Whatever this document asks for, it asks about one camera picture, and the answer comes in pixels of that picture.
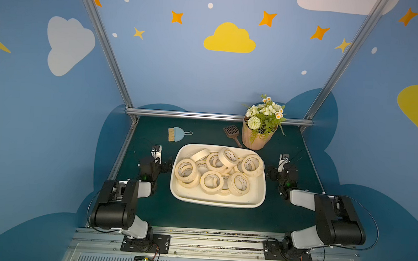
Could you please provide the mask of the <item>masking tape roll seven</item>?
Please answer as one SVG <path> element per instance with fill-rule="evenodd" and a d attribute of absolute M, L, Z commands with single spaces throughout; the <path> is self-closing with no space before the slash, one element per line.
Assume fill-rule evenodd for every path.
<path fill-rule="evenodd" d="M 228 169 L 228 167 L 221 162 L 218 156 L 218 152 L 213 152 L 207 156 L 206 165 L 209 171 L 215 171 L 219 173 L 225 173 Z"/>

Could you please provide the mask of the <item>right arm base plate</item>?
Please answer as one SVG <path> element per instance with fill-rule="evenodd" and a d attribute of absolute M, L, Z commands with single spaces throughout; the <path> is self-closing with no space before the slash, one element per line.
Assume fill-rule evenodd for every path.
<path fill-rule="evenodd" d="M 312 261 L 309 250 L 297 249 L 291 244 L 276 240 L 264 240 L 263 252 L 266 260 Z"/>

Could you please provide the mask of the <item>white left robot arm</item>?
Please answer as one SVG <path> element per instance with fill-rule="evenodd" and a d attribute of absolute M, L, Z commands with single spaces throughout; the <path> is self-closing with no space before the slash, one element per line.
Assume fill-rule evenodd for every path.
<path fill-rule="evenodd" d="M 172 158 L 163 162 L 148 156 L 140 161 L 136 178 L 105 181 L 88 206 L 88 225 L 100 233 L 118 232 L 128 239 L 151 241 L 152 227 L 137 216 L 138 200 L 154 195 L 160 174 L 172 169 Z"/>

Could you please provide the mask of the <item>masking tape roll eight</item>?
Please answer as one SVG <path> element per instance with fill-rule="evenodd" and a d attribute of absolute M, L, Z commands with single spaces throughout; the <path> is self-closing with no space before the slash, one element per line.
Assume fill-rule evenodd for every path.
<path fill-rule="evenodd" d="M 201 175 L 198 172 L 197 175 L 195 176 L 195 178 L 193 179 L 193 181 L 191 181 L 190 183 L 185 183 L 181 180 L 177 180 L 178 184 L 184 188 L 190 189 L 190 188 L 194 188 L 197 187 L 200 183 L 200 179 L 201 179 Z"/>

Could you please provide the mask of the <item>masking tape roll three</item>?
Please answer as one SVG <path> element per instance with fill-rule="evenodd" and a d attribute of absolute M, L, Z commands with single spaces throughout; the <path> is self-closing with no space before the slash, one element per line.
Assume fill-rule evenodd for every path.
<path fill-rule="evenodd" d="M 195 154 L 193 154 L 193 155 L 191 155 L 189 158 L 192 160 L 192 161 L 194 161 L 194 162 L 197 162 L 197 161 L 202 161 L 202 160 L 205 160 L 206 159 L 206 157 L 208 157 L 209 155 L 211 154 L 211 152 L 208 150 L 208 149 L 202 149 L 202 150 L 200 150 L 200 151 L 198 151 L 198 152 L 196 152 Z"/>

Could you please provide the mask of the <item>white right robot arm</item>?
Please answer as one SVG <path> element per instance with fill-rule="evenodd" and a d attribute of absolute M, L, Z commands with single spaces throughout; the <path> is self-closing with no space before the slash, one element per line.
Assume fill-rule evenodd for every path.
<path fill-rule="evenodd" d="M 298 171 L 288 165 L 270 167 L 266 176 L 279 183 L 278 191 L 290 204 L 315 213 L 315 224 L 289 232 L 282 241 L 282 250 L 307 251 L 325 246 L 361 246 L 366 242 L 353 201 L 347 196 L 312 193 L 298 187 Z"/>

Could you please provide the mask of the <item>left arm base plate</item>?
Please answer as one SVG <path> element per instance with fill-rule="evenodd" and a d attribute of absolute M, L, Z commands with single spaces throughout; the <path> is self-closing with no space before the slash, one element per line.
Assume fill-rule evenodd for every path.
<path fill-rule="evenodd" d="M 168 254 L 171 243 L 170 235 L 154 234 L 145 239 L 135 239 L 125 236 L 120 250 L 123 252 Z"/>

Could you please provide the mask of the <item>masking tape roll two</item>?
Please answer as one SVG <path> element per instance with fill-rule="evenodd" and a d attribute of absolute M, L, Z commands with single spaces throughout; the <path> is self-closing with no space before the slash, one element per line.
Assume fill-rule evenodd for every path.
<path fill-rule="evenodd" d="M 238 157 L 230 148 L 222 148 L 218 152 L 219 161 L 227 168 L 234 168 L 238 164 Z"/>

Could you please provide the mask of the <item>masking tape roll four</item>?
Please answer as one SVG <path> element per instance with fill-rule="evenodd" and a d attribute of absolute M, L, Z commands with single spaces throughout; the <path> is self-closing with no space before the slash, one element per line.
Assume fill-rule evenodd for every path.
<path fill-rule="evenodd" d="M 175 176 L 179 181 L 191 183 L 198 175 L 198 168 L 191 159 L 183 159 L 175 166 Z"/>

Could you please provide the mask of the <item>masking tape roll six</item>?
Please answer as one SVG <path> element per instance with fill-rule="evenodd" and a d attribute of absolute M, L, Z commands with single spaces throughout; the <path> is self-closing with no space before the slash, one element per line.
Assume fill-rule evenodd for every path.
<path fill-rule="evenodd" d="M 244 173 L 235 172 L 228 177 L 228 189 L 235 196 L 244 196 L 250 191 L 250 182 Z"/>

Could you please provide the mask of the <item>masking tape roll one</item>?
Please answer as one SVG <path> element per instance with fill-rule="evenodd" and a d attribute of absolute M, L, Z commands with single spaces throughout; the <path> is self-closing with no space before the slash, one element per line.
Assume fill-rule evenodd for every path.
<path fill-rule="evenodd" d="M 246 156 L 241 164 L 241 169 L 248 177 L 258 177 L 264 172 L 264 162 L 258 155 Z"/>

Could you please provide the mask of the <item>cream plastic storage tray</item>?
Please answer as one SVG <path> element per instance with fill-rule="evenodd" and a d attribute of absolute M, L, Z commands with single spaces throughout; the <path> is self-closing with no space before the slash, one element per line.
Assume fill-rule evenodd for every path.
<path fill-rule="evenodd" d="M 208 144 L 188 144 L 181 147 L 178 151 L 175 164 L 177 164 L 182 159 L 189 158 L 190 156 L 194 155 L 200 150 L 208 149 L 211 152 L 219 151 L 223 148 L 220 145 L 208 145 Z M 246 157 L 247 155 L 257 155 L 256 152 L 242 149 L 238 147 L 227 147 L 232 149 L 232 151 L 240 158 Z M 170 180 L 170 189 L 172 195 L 176 197 L 176 199 L 195 203 L 195 204 L 202 204 L 202 205 L 211 205 L 211 206 L 219 206 L 223 208 L 257 208 L 263 204 L 266 198 L 266 178 L 265 174 L 262 173 L 259 177 L 250 178 L 250 191 L 248 194 L 244 196 L 235 196 L 235 195 L 219 195 L 213 194 L 209 195 L 206 194 L 200 186 L 197 186 L 192 189 L 184 188 L 180 184 L 178 184 L 177 178 L 175 176 L 175 168 L 173 168 L 171 180 Z"/>

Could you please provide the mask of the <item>masking tape roll five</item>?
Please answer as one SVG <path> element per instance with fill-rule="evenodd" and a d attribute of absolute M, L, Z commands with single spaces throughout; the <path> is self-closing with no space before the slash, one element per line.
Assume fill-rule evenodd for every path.
<path fill-rule="evenodd" d="M 207 171 L 200 179 L 202 190 L 209 195 L 219 193 L 222 190 L 224 183 L 223 176 L 216 171 Z"/>

